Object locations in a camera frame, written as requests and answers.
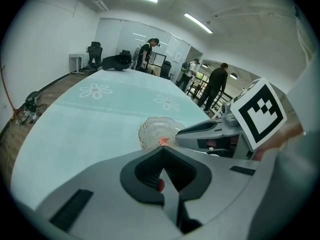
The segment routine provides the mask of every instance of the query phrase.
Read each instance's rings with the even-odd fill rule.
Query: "glass bowl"
[[[169,146],[176,146],[175,136],[185,127],[173,119],[165,116],[148,118],[139,129],[139,140],[142,149],[159,147],[159,139],[168,137]]]

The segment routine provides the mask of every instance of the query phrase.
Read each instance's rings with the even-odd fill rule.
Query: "white shirt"
[[[186,73],[186,76],[191,77],[192,76],[191,71],[196,73],[197,72],[196,67],[197,67],[197,64],[194,61],[190,62],[190,70],[188,73]]]

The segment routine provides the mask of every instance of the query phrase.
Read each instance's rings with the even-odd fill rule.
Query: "man in black jacket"
[[[226,71],[227,68],[228,64],[222,63],[221,67],[215,69],[209,77],[209,83],[207,84],[201,98],[197,103],[197,105],[201,108],[201,106],[205,103],[206,99],[208,98],[204,108],[205,113],[209,112],[210,106],[214,102],[215,97],[218,95],[220,88],[222,92],[225,91],[228,77],[228,73]]]

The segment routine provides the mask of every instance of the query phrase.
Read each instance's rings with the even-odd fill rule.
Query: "white desk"
[[[31,129],[13,168],[13,196],[35,209],[88,166],[140,150],[138,130],[153,116],[185,127],[209,119],[167,79],[132,69],[90,75],[61,95]]]
[[[78,52],[78,53],[70,53],[69,58],[75,58],[76,60],[76,72],[79,73],[79,57],[81,57],[81,68],[84,68],[84,59],[85,59],[85,52]]]

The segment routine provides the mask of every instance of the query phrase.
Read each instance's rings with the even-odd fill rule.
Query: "black office chair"
[[[160,77],[170,80],[170,77],[169,77],[170,69],[171,69],[171,63],[169,61],[165,60],[162,64],[162,67],[161,67]]]
[[[101,53],[102,47],[99,42],[91,42],[91,46],[88,47],[89,62],[88,65],[91,69],[97,71],[101,66]]]
[[[128,55],[130,56],[130,58],[132,57],[129,50],[122,50],[122,52],[120,52],[120,55]]]

